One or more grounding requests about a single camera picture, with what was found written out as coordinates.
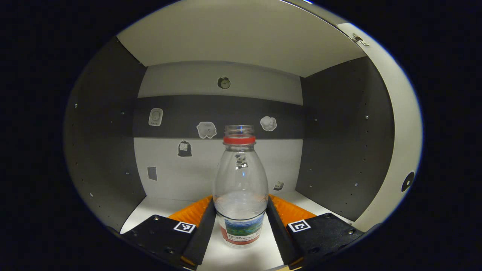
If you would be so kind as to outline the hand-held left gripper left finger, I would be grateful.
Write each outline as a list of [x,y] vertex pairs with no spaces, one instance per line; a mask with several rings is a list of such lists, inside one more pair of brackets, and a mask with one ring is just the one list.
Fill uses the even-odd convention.
[[203,263],[215,217],[209,195],[169,217],[151,215],[120,237],[171,269],[196,269]]

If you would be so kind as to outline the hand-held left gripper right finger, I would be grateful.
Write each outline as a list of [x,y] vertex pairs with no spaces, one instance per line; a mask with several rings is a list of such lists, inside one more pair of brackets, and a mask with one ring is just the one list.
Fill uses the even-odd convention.
[[270,195],[266,209],[283,264],[310,269],[340,254],[365,235],[330,212],[315,215]]

